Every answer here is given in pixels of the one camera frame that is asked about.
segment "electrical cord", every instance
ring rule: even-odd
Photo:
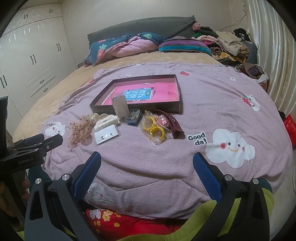
[[[240,23],[242,22],[243,18],[244,18],[246,15],[247,15],[247,14],[245,13],[245,15],[244,15],[240,20],[236,21],[234,24],[229,25],[229,26],[227,26],[227,27],[225,27],[225,28],[228,28],[228,27],[234,27],[234,26],[240,24]]]

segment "silver bolt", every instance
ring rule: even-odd
[[[232,176],[230,176],[230,175],[225,175],[225,180],[226,181],[231,181],[232,180]]]
[[[254,184],[259,184],[259,181],[256,178],[254,178],[252,181],[253,181]]]
[[[64,181],[67,181],[67,180],[69,179],[69,177],[70,177],[69,174],[65,174],[65,175],[62,176],[62,179],[63,179]]]
[[[39,184],[41,181],[42,181],[41,178],[37,178],[37,179],[35,180],[35,183],[36,183],[36,184]]]

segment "white striped curtain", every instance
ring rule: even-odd
[[[296,42],[279,14],[266,0],[245,0],[251,40],[258,64],[270,78],[268,94],[286,116],[296,103]]]

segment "clear plastic packet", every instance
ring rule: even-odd
[[[161,144],[171,133],[171,131],[158,120],[158,115],[152,114],[150,111],[145,111],[140,122],[141,131],[151,140],[154,146]]]

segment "open box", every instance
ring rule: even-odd
[[[120,95],[126,96],[129,110],[180,112],[180,91],[175,74],[112,80],[90,103],[92,112],[115,114],[111,99]]]

